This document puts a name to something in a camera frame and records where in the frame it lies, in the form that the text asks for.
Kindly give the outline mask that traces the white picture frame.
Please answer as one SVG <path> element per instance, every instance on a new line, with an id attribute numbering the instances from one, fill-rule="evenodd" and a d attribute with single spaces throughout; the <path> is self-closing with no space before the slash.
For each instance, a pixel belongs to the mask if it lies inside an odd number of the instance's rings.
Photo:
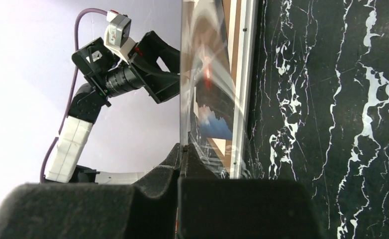
<path id="1" fill-rule="evenodd" d="M 257 0 L 232 0 L 229 13 L 228 55 L 234 88 L 234 120 L 230 178 L 242 176 L 246 168 L 244 144 L 247 142 L 246 121 L 250 96 L 252 58 L 256 32 Z"/>

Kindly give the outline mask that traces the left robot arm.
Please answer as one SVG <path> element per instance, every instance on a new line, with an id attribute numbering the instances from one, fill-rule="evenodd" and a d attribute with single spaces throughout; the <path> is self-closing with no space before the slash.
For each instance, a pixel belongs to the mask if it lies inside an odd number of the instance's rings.
<path id="1" fill-rule="evenodd" d="M 180 92 L 180 51 L 168 45 L 154 31 L 139 42 L 131 38 L 121 46 L 97 38 L 72 55 L 72 61 L 86 80 L 70 95 L 59 133 L 54 138 L 41 168 L 41 181 L 68 183 L 79 175 L 90 181 L 96 172 L 77 165 L 89 135 L 110 98 L 144 88 L 158 104 Z"/>

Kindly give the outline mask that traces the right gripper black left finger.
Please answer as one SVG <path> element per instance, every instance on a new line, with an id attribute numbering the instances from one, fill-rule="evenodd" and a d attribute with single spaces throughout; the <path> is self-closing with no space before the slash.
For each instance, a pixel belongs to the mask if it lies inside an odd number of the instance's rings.
<path id="1" fill-rule="evenodd" d="M 129 185 L 20 185 L 1 204 L 0 239 L 172 239 L 180 151 Z"/>

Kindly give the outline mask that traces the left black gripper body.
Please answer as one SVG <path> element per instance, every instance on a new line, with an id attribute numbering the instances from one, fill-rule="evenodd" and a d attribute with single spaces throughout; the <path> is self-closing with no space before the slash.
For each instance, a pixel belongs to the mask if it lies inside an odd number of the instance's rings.
<path id="1" fill-rule="evenodd" d="M 180 52 L 154 31 L 117 53 L 99 37 L 76 51 L 72 61 L 89 84 L 89 96 L 101 104 L 140 88 L 158 104 L 180 93 Z"/>

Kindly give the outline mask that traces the clear glass sheet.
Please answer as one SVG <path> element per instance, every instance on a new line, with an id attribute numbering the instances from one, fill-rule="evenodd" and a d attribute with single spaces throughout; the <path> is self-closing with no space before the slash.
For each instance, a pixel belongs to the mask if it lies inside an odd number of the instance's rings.
<path id="1" fill-rule="evenodd" d="M 182 2 L 180 142 L 222 179 L 250 177 L 244 143 L 257 5 Z"/>

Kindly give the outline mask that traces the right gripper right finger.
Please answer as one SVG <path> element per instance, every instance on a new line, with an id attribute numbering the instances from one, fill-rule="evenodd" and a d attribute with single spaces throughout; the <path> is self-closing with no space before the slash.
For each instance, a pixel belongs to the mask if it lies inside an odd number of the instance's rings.
<path id="1" fill-rule="evenodd" d="M 291 180 L 219 179 L 193 144 L 178 182 L 180 239 L 321 239 L 305 187 Z"/>

